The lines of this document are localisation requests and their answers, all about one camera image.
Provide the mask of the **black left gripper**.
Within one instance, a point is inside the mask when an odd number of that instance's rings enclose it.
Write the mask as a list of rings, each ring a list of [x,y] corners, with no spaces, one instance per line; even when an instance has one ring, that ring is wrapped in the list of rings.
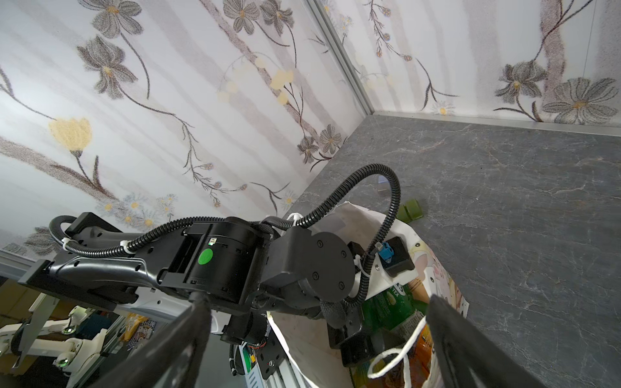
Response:
[[[344,326],[328,326],[328,341],[331,349],[340,352],[346,368],[368,362],[387,349],[385,332],[365,321],[362,307],[346,311]]]

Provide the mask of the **green snack packet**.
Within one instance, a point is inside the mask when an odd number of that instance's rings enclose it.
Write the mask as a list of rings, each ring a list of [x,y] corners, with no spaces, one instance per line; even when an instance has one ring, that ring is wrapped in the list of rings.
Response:
[[[427,307],[409,288],[397,284],[362,304],[363,322],[372,331],[386,329],[407,340],[425,317]]]

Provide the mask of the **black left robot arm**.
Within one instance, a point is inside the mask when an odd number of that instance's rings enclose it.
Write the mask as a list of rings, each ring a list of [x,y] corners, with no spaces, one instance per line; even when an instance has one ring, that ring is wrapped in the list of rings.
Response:
[[[391,203],[367,249],[332,232],[312,231],[373,175],[387,180]],[[393,341],[365,329],[361,313],[375,257],[386,246],[400,198],[394,171],[370,164],[298,221],[190,217],[130,234],[93,213],[59,216],[49,232],[60,251],[52,260],[40,260],[20,282],[99,310],[136,302],[140,287],[182,300],[203,297],[211,310],[230,315],[224,339],[231,344],[260,343],[260,316],[267,312],[322,318],[330,347],[352,367]]]

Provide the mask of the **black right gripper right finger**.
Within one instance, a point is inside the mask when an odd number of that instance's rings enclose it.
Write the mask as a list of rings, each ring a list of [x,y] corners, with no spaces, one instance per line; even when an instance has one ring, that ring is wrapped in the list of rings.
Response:
[[[445,299],[430,298],[426,321],[445,387],[543,386]]]

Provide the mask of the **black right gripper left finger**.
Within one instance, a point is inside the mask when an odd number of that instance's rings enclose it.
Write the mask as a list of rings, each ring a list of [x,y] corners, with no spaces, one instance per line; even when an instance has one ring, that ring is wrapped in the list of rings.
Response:
[[[212,312],[206,294],[193,293],[192,305],[157,338],[118,365],[94,387],[194,387],[210,339]]]

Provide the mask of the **white patterned paper bag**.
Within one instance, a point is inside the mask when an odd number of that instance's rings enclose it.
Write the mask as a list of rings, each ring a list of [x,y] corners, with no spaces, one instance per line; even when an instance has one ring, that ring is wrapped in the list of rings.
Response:
[[[331,232],[345,242],[368,243],[375,237],[386,216],[350,202],[336,207],[326,218],[310,228],[313,232]],[[399,285],[411,291],[415,299],[428,302],[437,295],[446,299],[462,316],[468,315],[469,303],[445,270],[433,250],[408,224],[396,220],[387,235],[404,244],[406,258],[413,270],[391,276],[383,268],[382,259],[375,257],[370,275],[367,298]],[[341,354],[328,344],[328,325],[323,320],[273,312],[268,321],[276,331],[289,362],[311,387],[352,387],[351,375],[342,365]]]

